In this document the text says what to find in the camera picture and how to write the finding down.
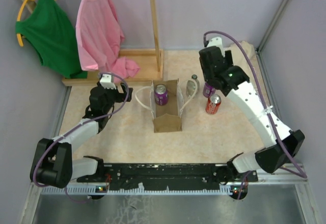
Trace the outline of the purple can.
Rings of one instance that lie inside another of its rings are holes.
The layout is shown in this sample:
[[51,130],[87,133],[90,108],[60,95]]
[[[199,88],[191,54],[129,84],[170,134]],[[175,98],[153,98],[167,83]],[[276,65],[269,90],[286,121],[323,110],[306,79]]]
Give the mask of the purple can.
[[214,94],[216,89],[209,85],[207,82],[205,82],[204,87],[203,87],[203,96],[206,98],[209,98],[212,94]]
[[168,90],[165,85],[155,87],[154,98],[157,105],[166,105],[168,103]]

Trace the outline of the red coke can front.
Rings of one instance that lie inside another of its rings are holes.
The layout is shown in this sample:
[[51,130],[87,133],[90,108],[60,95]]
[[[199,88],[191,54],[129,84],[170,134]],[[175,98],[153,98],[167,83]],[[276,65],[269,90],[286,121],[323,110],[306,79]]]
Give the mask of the red coke can front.
[[206,112],[210,115],[216,114],[221,102],[221,97],[218,94],[212,94],[207,100]]

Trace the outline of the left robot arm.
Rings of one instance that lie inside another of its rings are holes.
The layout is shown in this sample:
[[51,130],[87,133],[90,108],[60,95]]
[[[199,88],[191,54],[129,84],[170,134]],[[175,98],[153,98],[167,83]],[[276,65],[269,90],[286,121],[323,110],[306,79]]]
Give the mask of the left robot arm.
[[85,115],[75,127],[61,136],[39,140],[30,171],[31,181],[39,187],[65,188],[74,178],[88,175],[96,182],[105,178],[106,169],[99,165],[99,158],[86,156],[73,161],[72,154],[105,128],[111,116],[119,111],[116,103],[125,105],[132,100],[133,88],[120,85],[122,92],[98,83],[90,91]]

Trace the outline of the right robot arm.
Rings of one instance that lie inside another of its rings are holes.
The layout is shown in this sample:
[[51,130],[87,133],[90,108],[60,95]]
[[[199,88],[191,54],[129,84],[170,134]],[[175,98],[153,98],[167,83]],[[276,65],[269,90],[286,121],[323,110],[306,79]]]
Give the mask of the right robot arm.
[[239,181],[246,172],[258,169],[272,174],[284,164],[293,162],[305,139],[302,131],[293,131],[266,107],[257,91],[258,86],[233,64],[230,51],[222,54],[220,48],[211,46],[200,50],[199,56],[204,80],[241,109],[264,145],[258,151],[241,153],[229,160],[228,177]]

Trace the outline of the brown canvas bag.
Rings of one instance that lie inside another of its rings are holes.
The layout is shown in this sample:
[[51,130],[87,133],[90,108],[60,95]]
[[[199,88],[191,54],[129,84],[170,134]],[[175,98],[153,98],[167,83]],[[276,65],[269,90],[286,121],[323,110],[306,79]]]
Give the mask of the brown canvas bag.
[[[178,79],[167,81],[152,81],[150,86],[138,89],[134,96],[140,106],[149,110],[152,114],[153,131],[155,133],[182,131],[182,114],[185,107],[194,99],[196,94],[192,94],[188,100],[183,97],[181,86],[188,82],[180,82]],[[167,103],[158,105],[155,99],[155,89],[158,85],[163,85],[167,89]],[[138,97],[139,92],[148,89],[150,91],[150,105],[145,105]]]

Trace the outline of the wooden clothes rack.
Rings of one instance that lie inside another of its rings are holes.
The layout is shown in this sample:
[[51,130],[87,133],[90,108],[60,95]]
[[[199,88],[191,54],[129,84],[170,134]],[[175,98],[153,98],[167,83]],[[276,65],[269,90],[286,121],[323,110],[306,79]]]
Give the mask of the wooden clothes rack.
[[[33,12],[36,7],[35,0],[22,0],[22,5],[19,9],[17,20],[20,20],[24,8],[29,12]],[[134,60],[139,67],[140,71],[127,81],[130,83],[145,83],[152,80],[163,80],[164,72],[164,51],[159,48],[158,43],[158,24],[156,15],[155,0],[150,0],[152,26],[154,34],[154,49],[121,49],[119,56],[126,57]]]

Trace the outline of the pink shirt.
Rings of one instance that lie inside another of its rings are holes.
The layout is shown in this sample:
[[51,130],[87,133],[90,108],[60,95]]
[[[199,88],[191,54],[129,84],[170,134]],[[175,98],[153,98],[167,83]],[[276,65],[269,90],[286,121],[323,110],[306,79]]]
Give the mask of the pink shirt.
[[125,36],[112,0],[81,0],[75,32],[82,70],[111,72],[122,78],[140,71],[134,60],[119,57]]

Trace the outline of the green shirt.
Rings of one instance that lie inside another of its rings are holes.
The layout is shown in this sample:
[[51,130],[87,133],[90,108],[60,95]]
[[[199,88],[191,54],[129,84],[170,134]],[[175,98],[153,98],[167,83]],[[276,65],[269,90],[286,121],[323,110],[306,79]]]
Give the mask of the green shirt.
[[75,29],[56,0],[35,0],[33,12],[24,8],[16,21],[16,36],[23,47],[23,39],[35,49],[41,65],[66,79],[86,78],[78,57]]

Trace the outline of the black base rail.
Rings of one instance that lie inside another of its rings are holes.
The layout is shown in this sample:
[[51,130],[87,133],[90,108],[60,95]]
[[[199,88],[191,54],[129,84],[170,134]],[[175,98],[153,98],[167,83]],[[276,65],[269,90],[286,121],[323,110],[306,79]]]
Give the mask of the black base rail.
[[96,173],[76,179],[96,184],[91,198],[104,194],[226,194],[237,198],[242,188],[257,182],[257,172],[234,174],[226,164],[215,163],[102,163]]

